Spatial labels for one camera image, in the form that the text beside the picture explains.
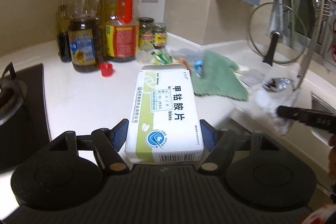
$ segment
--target red cap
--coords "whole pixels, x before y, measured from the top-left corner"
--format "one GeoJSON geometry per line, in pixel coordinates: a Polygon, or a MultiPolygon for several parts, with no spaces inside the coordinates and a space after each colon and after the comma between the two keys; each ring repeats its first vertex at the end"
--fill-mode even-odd
{"type": "Polygon", "coordinates": [[[111,76],[113,73],[113,66],[110,63],[99,64],[101,75],[104,77],[111,76]]]}

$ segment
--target medicine box logo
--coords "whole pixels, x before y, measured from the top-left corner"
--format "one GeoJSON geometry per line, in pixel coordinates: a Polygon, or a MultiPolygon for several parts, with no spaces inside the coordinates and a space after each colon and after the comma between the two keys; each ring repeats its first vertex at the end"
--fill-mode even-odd
{"type": "Polygon", "coordinates": [[[146,135],[146,143],[150,147],[162,148],[167,142],[167,134],[163,130],[152,130],[146,135]]]}

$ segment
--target black tongs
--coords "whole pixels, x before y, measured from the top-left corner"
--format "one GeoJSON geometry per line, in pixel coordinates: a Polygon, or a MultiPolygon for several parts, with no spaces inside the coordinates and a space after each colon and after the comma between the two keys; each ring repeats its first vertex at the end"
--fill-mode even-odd
{"type": "Polygon", "coordinates": [[[279,106],[277,114],[279,117],[299,121],[307,126],[327,130],[329,133],[336,135],[336,115],[332,113],[299,107],[279,106]]]}

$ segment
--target glass jar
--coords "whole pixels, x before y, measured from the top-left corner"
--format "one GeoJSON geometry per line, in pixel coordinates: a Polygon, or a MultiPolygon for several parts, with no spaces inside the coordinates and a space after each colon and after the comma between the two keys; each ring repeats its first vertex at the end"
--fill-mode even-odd
{"type": "Polygon", "coordinates": [[[153,22],[154,18],[151,17],[139,17],[140,22],[140,37],[139,37],[139,47],[143,42],[148,42],[153,44],[153,22]]]}
{"type": "Polygon", "coordinates": [[[163,48],[167,42],[167,25],[161,22],[153,24],[154,48],[163,48]]]}

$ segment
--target kitchen countertop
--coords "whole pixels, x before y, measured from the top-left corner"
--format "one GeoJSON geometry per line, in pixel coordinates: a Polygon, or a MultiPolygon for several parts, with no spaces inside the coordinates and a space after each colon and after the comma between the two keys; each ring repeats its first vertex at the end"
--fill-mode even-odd
{"type": "MultiPolygon", "coordinates": [[[[173,50],[212,50],[239,64],[266,72],[261,65],[261,57],[253,53],[244,41],[201,47],[170,34],[168,45],[173,50]]],[[[103,78],[100,71],[78,73],[71,63],[60,61],[55,41],[3,56],[0,58],[0,68],[10,61],[16,70],[43,63],[46,114],[51,139],[67,130],[74,130],[77,135],[87,135],[97,128],[113,128],[123,118],[129,118],[137,74],[143,66],[136,61],[113,63],[115,71],[108,78],[103,78]]],[[[274,68],[293,72],[297,71],[297,64],[286,68],[275,65],[274,68]]],[[[298,99],[300,107],[310,108],[307,96],[310,91],[314,91],[336,108],[336,99],[332,98],[336,88],[316,74],[308,72],[303,87],[298,99]]],[[[263,130],[307,162],[317,173],[320,183],[330,183],[325,179],[330,148],[314,137],[308,127],[295,124],[285,138],[277,137],[273,134],[269,117],[253,102],[239,102],[219,96],[196,96],[195,101],[199,119],[222,128],[231,117],[251,132],[263,130]]],[[[120,154],[125,159],[123,149],[120,154]]],[[[80,156],[95,161],[91,152],[81,151],[80,156]]],[[[0,219],[4,219],[18,206],[11,191],[11,175],[12,172],[0,174],[0,219]]]]}

